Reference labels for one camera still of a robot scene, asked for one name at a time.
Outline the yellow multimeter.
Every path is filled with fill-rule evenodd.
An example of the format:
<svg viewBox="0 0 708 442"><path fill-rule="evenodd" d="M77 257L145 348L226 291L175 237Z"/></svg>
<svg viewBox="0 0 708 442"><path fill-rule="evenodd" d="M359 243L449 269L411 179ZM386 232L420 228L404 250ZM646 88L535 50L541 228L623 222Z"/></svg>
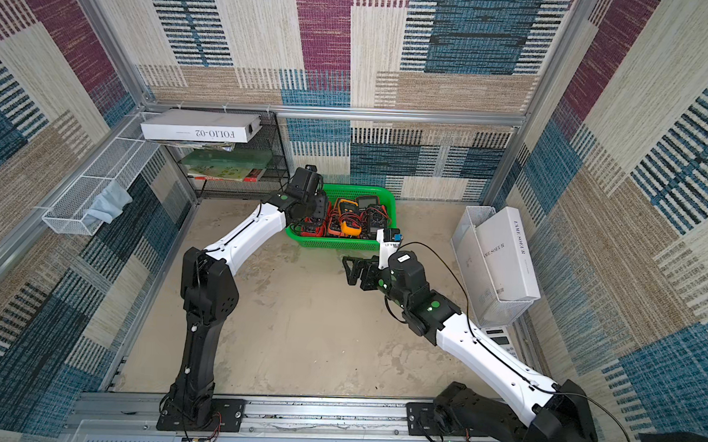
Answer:
<svg viewBox="0 0 708 442"><path fill-rule="evenodd" d="M361 209L356 201L340 198L337 200L338 221L344 237L360 237L363 231Z"/></svg>

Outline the orange Victor multimeter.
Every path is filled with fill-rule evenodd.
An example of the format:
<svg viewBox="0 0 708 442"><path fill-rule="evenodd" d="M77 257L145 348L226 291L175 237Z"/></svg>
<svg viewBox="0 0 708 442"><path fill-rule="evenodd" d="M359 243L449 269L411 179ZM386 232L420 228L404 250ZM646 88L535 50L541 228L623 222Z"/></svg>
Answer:
<svg viewBox="0 0 708 442"><path fill-rule="evenodd" d="M342 228L340 214L342 212L340 208L340 202L341 198L337 199L334 203L330 205L325 228L325 237L327 238L341 237L343 235L343 232L341 231Z"/></svg>

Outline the small black multimeter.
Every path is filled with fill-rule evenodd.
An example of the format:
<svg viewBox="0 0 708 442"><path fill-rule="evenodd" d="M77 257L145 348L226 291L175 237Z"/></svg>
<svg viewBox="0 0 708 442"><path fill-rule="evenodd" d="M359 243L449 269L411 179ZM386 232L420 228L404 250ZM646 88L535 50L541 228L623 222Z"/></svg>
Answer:
<svg viewBox="0 0 708 442"><path fill-rule="evenodd" d="M389 217L386 208L382 204L371 204L366 207L364 216L365 227L363 237L367 240L375 240L379 230L389 228Z"/></svg>

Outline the red ANENG multimeter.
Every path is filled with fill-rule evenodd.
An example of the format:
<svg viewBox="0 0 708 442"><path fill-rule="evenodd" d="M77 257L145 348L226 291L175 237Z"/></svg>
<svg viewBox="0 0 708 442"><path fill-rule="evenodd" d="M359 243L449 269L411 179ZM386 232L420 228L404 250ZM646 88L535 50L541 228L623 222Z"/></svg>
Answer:
<svg viewBox="0 0 708 442"><path fill-rule="evenodd" d="M357 197L356 203L359 209L368 209L368 207L372 205L378 205L379 198L377 196L362 195L361 197Z"/></svg>

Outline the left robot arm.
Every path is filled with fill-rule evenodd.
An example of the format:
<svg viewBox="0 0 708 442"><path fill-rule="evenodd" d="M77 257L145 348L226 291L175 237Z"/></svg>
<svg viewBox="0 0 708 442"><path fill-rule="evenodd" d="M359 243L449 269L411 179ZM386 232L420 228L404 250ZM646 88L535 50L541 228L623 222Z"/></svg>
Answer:
<svg viewBox="0 0 708 442"><path fill-rule="evenodd" d="M159 431L203 431L213 423L214 362L222 326L240 296L235 275L256 250L288 225L310 218L323 196L314 165L299 167L277 193L227 235L183 256L180 295L186 339L178 375L160 401Z"/></svg>

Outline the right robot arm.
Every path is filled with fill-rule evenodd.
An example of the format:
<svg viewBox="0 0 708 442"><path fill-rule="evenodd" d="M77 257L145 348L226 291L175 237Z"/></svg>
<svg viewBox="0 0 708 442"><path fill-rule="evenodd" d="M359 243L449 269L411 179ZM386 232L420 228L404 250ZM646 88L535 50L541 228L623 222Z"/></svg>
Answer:
<svg viewBox="0 0 708 442"><path fill-rule="evenodd" d="M431 425L442 434L474 432L499 442L598 442L589 401L579 385L558 384L524 365L474 325L455 302L431 287L414 252L383 261L345 257L347 282L378 290L401 309L401 322L452 355L497 394L487 398L452 382L433 401Z"/></svg>

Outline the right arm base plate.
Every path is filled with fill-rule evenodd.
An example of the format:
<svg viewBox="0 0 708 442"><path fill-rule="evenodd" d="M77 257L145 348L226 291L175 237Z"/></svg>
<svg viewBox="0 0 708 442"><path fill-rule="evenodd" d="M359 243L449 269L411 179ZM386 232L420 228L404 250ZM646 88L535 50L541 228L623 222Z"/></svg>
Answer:
<svg viewBox="0 0 708 442"><path fill-rule="evenodd" d="M434 408L430 402L410 401L405 406L408 434L411 436L431 436L433 439L463 437L486 437L486 434L453 426L451 429L442 426L436 419Z"/></svg>

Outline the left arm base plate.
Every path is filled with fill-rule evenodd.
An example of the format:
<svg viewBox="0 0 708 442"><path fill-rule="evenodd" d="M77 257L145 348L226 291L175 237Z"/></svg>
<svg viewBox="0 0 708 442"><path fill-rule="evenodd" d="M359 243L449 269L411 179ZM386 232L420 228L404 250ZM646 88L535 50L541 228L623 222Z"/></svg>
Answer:
<svg viewBox="0 0 708 442"><path fill-rule="evenodd" d="M243 420L245 399L213 398L195 407L180 405L167 393L159 406L157 431L237 433Z"/></svg>

